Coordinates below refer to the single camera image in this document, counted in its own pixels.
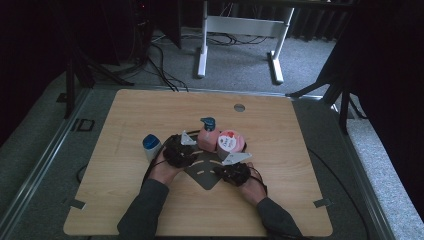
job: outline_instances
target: white label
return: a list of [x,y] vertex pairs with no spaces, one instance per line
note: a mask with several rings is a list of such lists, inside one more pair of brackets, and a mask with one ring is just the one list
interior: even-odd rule
[[229,136],[220,136],[218,138],[218,144],[222,148],[222,150],[226,152],[231,152],[236,147],[237,139]]

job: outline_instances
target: gray sleeve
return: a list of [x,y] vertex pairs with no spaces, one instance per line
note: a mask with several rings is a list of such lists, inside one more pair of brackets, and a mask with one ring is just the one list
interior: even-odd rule
[[292,216],[270,198],[260,201],[256,208],[267,230],[268,239],[287,239],[284,235],[302,236]]
[[147,179],[140,194],[133,200],[118,223],[121,239],[154,239],[158,218],[168,196],[169,188],[153,179]]

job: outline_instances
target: person's arm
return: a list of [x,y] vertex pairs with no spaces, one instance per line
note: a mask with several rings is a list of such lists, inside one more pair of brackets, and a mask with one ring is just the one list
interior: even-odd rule
[[118,224],[120,238],[154,239],[168,192],[169,188],[163,183],[147,179]]
[[[253,170],[253,164],[247,163],[247,165],[251,168],[251,175],[260,179],[260,175]],[[239,189],[243,197],[258,210],[262,224],[267,230],[268,239],[287,239],[284,235],[302,236],[292,216],[267,197],[261,183],[254,179],[248,179]]]
[[169,185],[183,168],[175,168],[164,161],[163,151],[154,160],[155,165],[141,187],[140,193],[133,200],[128,210],[118,223],[121,239],[154,239],[158,218],[169,193]]

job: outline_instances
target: white table leg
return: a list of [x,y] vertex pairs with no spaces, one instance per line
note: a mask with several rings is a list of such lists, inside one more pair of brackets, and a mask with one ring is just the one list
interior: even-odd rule
[[274,77],[275,77],[275,80],[278,83],[284,82],[283,73],[281,71],[280,61],[279,61],[278,57],[280,56],[280,52],[281,52],[281,48],[283,47],[284,39],[286,39],[287,30],[289,29],[289,26],[290,26],[290,20],[293,16],[293,11],[294,11],[294,8],[291,8],[289,16],[284,20],[284,27],[283,27],[283,29],[281,29],[281,35],[278,38],[277,47],[275,48],[275,51],[271,51],[271,53],[270,53],[271,54],[271,65],[273,66]]
[[206,76],[206,59],[208,57],[208,46],[206,45],[207,35],[208,35],[208,2],[203,2],[203,23],[202,23],[202,48],[200,50],[200,59],[199,59],[199,69],[197,71],[197,76],[199,78],[204,78]]

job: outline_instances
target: black stand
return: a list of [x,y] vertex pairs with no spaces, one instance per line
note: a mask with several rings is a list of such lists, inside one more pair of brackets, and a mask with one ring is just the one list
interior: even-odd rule
[[85,56],[78,47],[76,38],[73,32],[70,30],[68,21],[65,17],[65,12],[62,6],[57,0],[47,0],[47,4],[53,14],[53,17],[60,26],[60,31],[65,40],[66,51],[69,56],[69,62],[67,65],[66,74],[66,114],[65,119],[70,116],[75,106],[75,86],[74,86],[74,73],[77,75],[80,84],[83,87],[92,88],[95,84],[95,80],[91,74],[89,66],[99,71],[106,77],[111,78],[120,85],[133,86],[134,83],[127,82],[112,72],[96,63],[94,60]]
[[360,53],[364,51],[363,46],[375,28],[376,13],[378,13],[379,7],[369,2],[359,2],[354,9],[342,36],[338,39],[316,82],[297,92],[286,94],[287,97],[299,98],[330,84],[323,96],[323,101],[332,105],[342,94],[339,125],[345,134],[347,134],[350,93],[355,79],[354,72],[357,70],[355,67],[360,66]]

